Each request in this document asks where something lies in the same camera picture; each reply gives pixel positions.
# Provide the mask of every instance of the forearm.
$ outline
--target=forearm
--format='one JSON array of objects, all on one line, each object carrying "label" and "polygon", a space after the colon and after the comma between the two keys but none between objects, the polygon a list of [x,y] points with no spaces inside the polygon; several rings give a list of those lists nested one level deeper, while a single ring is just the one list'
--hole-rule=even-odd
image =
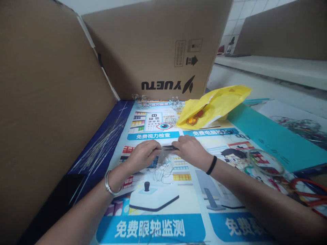
[{"label": "forearm", "polygon": [[[124,164],[111,171],[108,183],[112,191],[117,192],[130,174]],[[54,224],[37,244],[88,245],[112,199],[113,196],[106,190],[103,179]]]},{"label": "forearm", "polygon": [[219,159],[211,176],[228,188],[280,242],[320,243],[326,239],[326,220],[281,192]]}]

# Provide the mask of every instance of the cartoon boy with glasses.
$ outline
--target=cartoon boy with glasses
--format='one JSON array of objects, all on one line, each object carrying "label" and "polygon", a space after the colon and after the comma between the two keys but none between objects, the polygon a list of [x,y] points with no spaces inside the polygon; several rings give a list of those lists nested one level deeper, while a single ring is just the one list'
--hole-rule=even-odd
[{"label": "cartoon boy with glasses", "polygon": [[225,161],[233,167],[240,167],[243,169],[248,165],[246,153],[243,151],[230,148],[223,150],[221,154],[225,157]]}]

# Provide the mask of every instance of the cardboard panel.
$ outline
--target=cardboard panel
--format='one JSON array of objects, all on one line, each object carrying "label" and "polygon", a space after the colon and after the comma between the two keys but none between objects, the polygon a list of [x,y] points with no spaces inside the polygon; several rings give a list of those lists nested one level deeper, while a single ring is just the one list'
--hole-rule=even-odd
[{"label": "cardboard panel", "polygon": [[231,0],[153,0],[83,15],[121,99],[199,99]]},{"label": "cardboard panel", "polygon": [[327,2],[297,0],[245,19],[234,53],[327,60]]},{"label": "cardboard panel", "polygon": [[0,3],[1,244],[14,244],[116,103],[66,6]]}]

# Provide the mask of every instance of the yellow plastic bag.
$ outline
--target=yellow plastic bag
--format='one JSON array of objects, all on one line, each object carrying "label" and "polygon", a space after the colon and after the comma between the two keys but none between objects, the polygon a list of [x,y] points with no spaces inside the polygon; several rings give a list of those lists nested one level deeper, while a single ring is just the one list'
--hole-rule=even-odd
[{"label": "yellow plastic bag", "polygon": [[201,99],[188,100],[176,125],[190,130],[203,128],[241,104],[251,90],[241,85],[224,87],[203,95]]}]

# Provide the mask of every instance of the small bottle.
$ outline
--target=small bottle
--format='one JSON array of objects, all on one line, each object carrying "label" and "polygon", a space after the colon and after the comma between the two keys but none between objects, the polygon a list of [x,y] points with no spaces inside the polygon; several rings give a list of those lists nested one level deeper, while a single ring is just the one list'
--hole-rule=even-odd
[{"label": "small bottle", "polygon": [[235,37],[233,37],[232,40],[230,41],[230,43],[228,44],[228,47],[227,47],[227,50],[226,50],[225,54],[230,54],[231,53],[233,45],[234,45],[234,40],[235,40]]}]

